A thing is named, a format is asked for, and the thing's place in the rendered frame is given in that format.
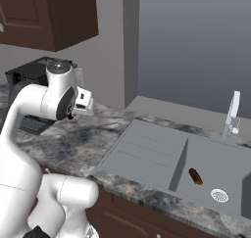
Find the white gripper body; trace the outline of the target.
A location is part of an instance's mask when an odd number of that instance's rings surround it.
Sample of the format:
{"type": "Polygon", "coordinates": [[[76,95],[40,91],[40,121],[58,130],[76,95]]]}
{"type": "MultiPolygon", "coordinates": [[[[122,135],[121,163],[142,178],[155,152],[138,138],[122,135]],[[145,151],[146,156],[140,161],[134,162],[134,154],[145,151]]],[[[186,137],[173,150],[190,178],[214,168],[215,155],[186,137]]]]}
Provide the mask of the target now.
{"type": "Polygon", "coordinates": [[[93,116],[93,105],[94,100],[90,99],[87,105],[80,103],[79,101],[75,102],[75,106],[73,108],[74,115],[84,115],[84,116],[93,116]]]}

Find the grey sink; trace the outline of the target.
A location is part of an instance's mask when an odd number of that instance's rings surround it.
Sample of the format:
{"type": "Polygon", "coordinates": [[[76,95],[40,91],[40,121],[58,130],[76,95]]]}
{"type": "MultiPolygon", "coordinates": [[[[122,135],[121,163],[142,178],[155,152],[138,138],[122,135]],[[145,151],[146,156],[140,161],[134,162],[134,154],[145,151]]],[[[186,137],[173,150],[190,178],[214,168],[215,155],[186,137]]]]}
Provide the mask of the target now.
{"type": "Polygon", "coordinates": [[[251,149],[135,119],[91,172],[107,172],[229,216],[251,219],[251,149]],[[203,184],[193,182],[194,168],[203,184]],[[216,202],[213,189],[228,194],[216,202]]]}

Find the white round sink drain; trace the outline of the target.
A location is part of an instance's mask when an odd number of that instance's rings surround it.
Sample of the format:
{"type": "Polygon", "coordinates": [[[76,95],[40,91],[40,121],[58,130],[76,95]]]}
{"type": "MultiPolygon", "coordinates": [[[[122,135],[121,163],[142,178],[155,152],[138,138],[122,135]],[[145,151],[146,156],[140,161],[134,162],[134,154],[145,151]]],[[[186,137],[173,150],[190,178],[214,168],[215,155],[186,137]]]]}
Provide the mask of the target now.
{"type": "Polygon", "coordinates": [[[223,189],[213,189],[211,196],[218,203],[226,203],[228,201],[228,194],[223,189]]]}

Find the black coffee machine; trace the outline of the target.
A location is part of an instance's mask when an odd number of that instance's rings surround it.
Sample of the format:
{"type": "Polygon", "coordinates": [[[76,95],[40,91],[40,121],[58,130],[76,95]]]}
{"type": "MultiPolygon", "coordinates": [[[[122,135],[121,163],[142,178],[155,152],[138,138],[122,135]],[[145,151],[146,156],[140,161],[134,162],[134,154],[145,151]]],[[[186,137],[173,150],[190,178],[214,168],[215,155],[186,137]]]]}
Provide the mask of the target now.
{"type": "Polygon", "coordinates": [[[6,72],[15,128],[40,134],[55,121],[74,117],[78,96],[72,61],[43,57],[6,72]]]}

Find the brown base cupboard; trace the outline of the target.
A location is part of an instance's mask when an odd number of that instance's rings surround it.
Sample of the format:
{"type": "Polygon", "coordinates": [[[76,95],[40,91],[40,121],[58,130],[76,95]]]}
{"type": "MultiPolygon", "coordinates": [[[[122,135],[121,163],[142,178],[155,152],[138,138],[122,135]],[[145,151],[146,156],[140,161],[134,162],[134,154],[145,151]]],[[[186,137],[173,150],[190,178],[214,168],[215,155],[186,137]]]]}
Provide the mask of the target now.
{"type": "Polygon", "coordinates": [[[216,238],[104,189],[86,214],[100,238],[216,238]]]}

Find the brown oblong food item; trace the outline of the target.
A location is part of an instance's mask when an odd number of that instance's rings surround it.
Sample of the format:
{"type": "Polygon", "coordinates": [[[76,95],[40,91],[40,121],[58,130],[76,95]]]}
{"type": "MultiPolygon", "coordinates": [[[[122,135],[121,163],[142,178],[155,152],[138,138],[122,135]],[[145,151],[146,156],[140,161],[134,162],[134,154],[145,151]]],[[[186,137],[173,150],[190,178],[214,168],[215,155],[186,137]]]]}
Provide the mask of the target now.
{"type": "Polygon", "coordinates": [[[189,172],[189,174],[195,184],[197,184],[197,185],[203,184],[203,181],[202,181],[200,175],[198,174],[198,172],[194,168],[191,168],[188,172],[189,172]]]}

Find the grey tap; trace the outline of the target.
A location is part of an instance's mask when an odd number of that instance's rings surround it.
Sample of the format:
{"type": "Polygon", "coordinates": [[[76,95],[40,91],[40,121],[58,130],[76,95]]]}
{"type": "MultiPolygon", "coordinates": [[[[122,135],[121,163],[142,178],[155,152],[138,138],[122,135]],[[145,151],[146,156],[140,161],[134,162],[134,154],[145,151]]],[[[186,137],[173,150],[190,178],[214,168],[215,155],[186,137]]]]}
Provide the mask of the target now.
{"type": "Polygon", "coordinates": [[[230,106],[228,109],[228,113],[226,115],[226,121],[224,125],[224,129],[222,132],[222,139],[226,140],[228,136],[232,134],[237,134],[239,132],[239,126],[233,127],[231,121],[236,118],[238,109],[239,109],[239,102],[240,102],[240,92],[234,91],[233,97],[230,102],[230,106]]]}

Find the brown wall cupboard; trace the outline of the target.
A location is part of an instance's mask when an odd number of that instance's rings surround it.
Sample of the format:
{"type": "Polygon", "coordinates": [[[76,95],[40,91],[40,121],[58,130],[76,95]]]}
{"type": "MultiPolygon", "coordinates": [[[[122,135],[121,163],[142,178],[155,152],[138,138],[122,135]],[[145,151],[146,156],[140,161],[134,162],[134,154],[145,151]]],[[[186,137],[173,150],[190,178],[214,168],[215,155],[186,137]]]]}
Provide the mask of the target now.
{"type": "Polygon", "coordinates": [[[98,34],[96,0],[48,0],[57,52],[98,34]]]}

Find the brown wall cupboard door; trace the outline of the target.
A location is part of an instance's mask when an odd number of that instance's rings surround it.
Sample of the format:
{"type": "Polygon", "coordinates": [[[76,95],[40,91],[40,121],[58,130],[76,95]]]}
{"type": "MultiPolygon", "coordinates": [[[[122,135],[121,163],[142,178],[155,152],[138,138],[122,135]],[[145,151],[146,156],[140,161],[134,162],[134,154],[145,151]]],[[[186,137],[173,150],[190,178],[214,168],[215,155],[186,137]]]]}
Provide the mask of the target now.
{"type": "Polygon", "coordinates": [[[48,0],[0,0],[0,43],[55,51],[48,0]]]}

